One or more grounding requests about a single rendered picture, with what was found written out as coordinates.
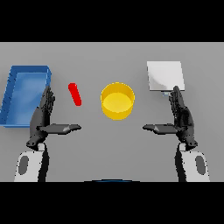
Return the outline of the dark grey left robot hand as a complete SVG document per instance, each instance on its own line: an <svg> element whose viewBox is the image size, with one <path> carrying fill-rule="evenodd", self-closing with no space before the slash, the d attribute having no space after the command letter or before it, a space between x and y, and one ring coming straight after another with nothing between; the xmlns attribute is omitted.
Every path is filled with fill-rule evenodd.
<svg viewBox="0 0 224 224"><path fill-rule="evenodd" d="M81 129L79 124L50 123L54 102L53 91L49 86L46 86L40 104L35 108L30 121L30 139L26 146L34 151L39 149L38 145L42 144L49 134L67 135L72 131Z"/></svg>

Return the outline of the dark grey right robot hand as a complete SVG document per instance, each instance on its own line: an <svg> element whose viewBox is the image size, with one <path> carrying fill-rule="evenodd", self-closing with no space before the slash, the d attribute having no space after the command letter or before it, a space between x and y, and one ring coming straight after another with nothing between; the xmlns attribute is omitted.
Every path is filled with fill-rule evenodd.
<svg viewBox="0 0 224 224"><path fill-rule="evenodd" d="M144 130L149 130L157 135L173 134L185 144L188 151L198 146L194 138L194 121L190 109L185 105L184 98L178 86L175 86L169 95L173 123L145 124Z"/></svg>

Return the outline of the red beaker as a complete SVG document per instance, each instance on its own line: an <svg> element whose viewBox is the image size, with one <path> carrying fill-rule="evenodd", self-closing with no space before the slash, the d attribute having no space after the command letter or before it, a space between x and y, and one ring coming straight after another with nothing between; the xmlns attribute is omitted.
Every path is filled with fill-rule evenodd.
<svg viewBox="0 0 224 224"><path fill-rule="evenodd" d="M77 84L75 82L70 82L68 84L68 90L73 98L74 104L76 106L80 106L81 105L81 96L80 96Z"/></svg>

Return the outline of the pale square measuring scale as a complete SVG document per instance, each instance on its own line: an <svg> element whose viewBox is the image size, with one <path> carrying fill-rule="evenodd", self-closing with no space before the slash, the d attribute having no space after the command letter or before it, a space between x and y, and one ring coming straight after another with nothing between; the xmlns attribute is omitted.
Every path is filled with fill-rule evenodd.
<svg viewBox="0 0 224 224"><path fill-rule="evenodd" d="M147 73L150 91L171 92L175 86L185 90L180 61L148 61Z"/></svg>

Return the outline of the yellow bowl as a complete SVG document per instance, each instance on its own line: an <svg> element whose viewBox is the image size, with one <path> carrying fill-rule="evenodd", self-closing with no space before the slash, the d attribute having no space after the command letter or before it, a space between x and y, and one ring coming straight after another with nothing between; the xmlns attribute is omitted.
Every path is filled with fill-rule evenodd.
<svg viewBox="0 0 224 224"><path fill-rule="evenodd" d="M135 94L129 85L113 82L101 91L100 99L103 114L111 120L119 121L131 114Z"/></svg>

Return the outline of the blue tray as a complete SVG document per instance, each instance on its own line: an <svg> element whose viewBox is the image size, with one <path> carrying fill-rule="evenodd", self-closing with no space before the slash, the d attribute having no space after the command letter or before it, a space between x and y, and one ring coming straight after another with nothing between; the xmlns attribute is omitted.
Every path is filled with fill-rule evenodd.
<svg viewBox="0 0 224 224"><path fill-rule="evenodd" d="M51 85L49 66L11 66L0 108L0 126L29 128L46 86Z"/></svg>

